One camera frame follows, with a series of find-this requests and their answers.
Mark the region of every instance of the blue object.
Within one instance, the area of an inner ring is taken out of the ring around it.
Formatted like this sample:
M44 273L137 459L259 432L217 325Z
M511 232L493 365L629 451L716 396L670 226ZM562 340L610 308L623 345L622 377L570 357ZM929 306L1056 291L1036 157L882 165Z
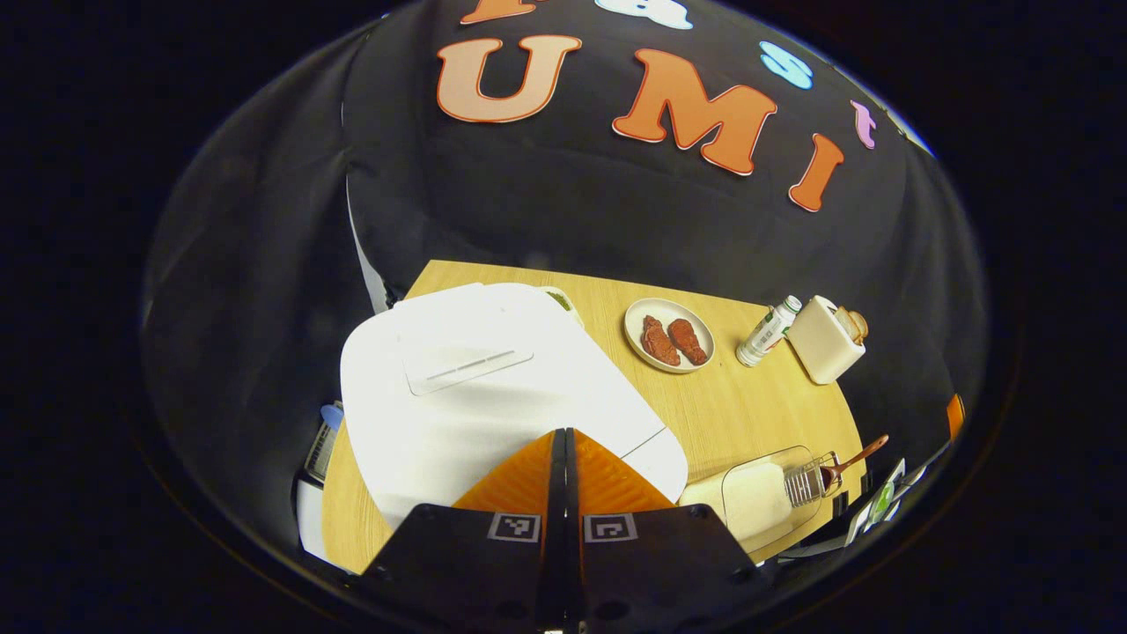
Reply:
M336 405L325 405L321 408L321 418L325 423L332 428L332 431L340 431L340 421L345 419L344 410Z
M763 60L763 64L767 66L767 70L802 90L809 90L814 86L814 81L810 79L814 77L814 71L810 70L810 66L806 65L806 62L770 42L760 42L760 48L763 48L763 52L766 53L765 55L760 55L760 59Z

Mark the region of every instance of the blue letter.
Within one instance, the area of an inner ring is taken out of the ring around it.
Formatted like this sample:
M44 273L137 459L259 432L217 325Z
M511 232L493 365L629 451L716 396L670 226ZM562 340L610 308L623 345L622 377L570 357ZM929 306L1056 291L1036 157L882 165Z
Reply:
M763 52L766 53L766 55L760 55L760 59L766 64L767 70L802 90L809 90L814 86L814 82L810 81L810 78L814 77L814 71L810 70L810 66L806 65L806 62L770 42L760 42L760 48L763 48Z

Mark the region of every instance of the letter m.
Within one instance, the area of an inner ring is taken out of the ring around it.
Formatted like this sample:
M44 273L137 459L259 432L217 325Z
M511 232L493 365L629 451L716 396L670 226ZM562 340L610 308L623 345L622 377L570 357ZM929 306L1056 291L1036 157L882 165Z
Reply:
M677 148L687 150L719 127L716 137L701 146L704 160L740 176L754 170L752 152L760 131L778 109L770 97L737 84L709 100L696 68L689 61L651 48L635 56L646 64L646 75L630 114L611 124L615 132L649 143L664 141L662 113L668 108Z

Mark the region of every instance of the orange letter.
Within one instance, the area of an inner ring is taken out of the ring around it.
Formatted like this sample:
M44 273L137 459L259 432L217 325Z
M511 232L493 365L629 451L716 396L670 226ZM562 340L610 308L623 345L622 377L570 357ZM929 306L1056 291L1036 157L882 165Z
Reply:
M529 11L535 11L532 5L525 5L521 0L480 0L478 8L473 12L462 18L462 24L477 24L497 18L520 16Z
M438 107L454 118L473 123L506 123L542 110L556 91L564 55L583 46L565 35L532 35L521 41L529 51L524 83L512 97L497 99L481 93L486 56L502 47L500 39L470 39L438 51Z
M665 140L662 113L668 107L678 148L692 148L719 126L716 137L701 148L704 160L740 176L755 169L755 142L763 122L778 110L770 97L737 84L710 101L696 69L687 61L651 48L642 48L635 56L646 64L646 75L630 114L611 124L615 132L639 141L660 142Z
M829 175L834 172L834 168L843 162L845 162L845 154L837 145L815 132L814 157L810 158L810 164L806 167L802 179L790 188L790 199L806 211L822 208L822 191L826 190Z

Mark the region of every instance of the white plate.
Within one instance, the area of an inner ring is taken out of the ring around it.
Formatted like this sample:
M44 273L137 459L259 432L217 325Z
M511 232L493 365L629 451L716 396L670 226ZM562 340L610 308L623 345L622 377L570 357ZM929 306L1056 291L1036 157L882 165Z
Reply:
M685 357L685 355L680 350L677 351L677 356L681 357L681 366L669 366L668 364L664 364L650 357L650 355L641 348L641 323L642 320L646 319L647 314L651 314L655 320L662 323L662 328L665 329L666 334L668 334L669 324L673 323L674 320L689 321L689 323L693 325L693 332L696 333L696 341L700 342L701 350L704 351L704 355L708 355L708 359L704 360L704 364L693 366L693 363L690 361L689 358ZM658 298L656 296L639 298L638 301L631 303L630 307L627 309L623 328L627 332L627 339L630 341L630 347L635 349L635 352L645 359L647 364L659 370L665 370L666 373L673 373L675 375L686 375L694 370L700 370L712 361L712 352L716 348L712 342L712 331L708 330L704 322L702 322L700 316L698 316L692 310L689 310L675 301Z

